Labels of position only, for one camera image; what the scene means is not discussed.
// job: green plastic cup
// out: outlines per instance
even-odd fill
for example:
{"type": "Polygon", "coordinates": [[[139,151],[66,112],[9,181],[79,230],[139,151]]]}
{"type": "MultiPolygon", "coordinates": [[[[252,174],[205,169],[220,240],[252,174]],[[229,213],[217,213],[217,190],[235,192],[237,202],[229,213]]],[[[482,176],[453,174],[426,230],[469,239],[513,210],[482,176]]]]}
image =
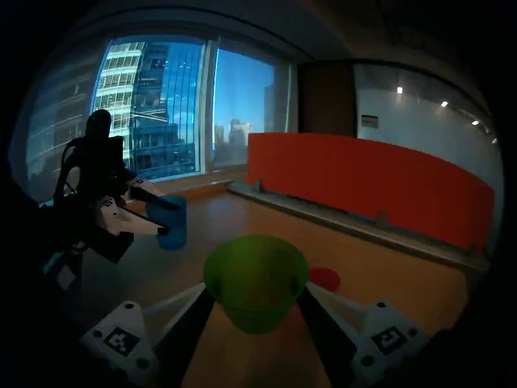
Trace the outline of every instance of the green plastic cup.
{"type": "Polygon", "coordinates": [[[265,334],[286,317],[308,273],[303,254],[294,246],[251,235],[219,246],[205,263],[204,282],[238,329],[265,334]]]}

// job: red circle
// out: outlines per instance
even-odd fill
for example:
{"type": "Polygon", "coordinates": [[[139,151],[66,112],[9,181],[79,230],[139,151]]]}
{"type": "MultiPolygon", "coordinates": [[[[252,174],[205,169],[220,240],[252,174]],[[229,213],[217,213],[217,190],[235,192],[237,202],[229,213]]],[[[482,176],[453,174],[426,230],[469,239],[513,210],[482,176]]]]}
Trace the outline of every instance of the red circle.
{"type": "Polygon", "coordinates": [[[335,271],[323,267],[311,268],[309,270],[309,280],[315,285],[331,292],[337,291],[341,284],[341,280],[335,271]]]}

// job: blue sky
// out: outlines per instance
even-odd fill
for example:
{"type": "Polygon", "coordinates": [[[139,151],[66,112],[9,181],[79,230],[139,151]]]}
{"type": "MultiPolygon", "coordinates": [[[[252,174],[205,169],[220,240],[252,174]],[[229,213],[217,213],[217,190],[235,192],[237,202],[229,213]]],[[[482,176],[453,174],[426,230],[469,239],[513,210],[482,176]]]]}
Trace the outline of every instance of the blue sky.
{"type": "Polygon", "coordinates": [[[251,130],[264,130],[264,89],[274,82],[275,69],[267,63],[219,50],[217,58],[214,124],[225,136],[232,118],[250,122],[251,130]]]}

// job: orange wall panel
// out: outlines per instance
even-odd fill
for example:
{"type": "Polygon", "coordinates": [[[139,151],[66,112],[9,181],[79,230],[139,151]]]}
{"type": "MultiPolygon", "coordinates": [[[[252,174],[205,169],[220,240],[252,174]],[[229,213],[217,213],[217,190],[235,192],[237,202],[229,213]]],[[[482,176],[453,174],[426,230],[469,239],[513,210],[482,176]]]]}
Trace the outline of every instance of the orange wall panel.
{"type": "Polygon", "coordinates": [[[445,160],[347,136],[250,134],[248,183],[470,249],[485,246],[494,190],[445,160]]]}

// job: glass building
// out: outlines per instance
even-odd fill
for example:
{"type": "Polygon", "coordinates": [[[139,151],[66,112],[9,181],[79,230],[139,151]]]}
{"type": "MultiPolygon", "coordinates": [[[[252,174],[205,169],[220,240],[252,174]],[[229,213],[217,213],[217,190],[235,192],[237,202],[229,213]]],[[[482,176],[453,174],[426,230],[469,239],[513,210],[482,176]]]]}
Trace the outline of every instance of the glass building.
{"type": "Polygon", "coordinates": [[[126,166],[143,178],[199,171],[196,91],[202,44],[111,45],[93,110],[112,114],[110,136],[124,137],[126,166]]]}

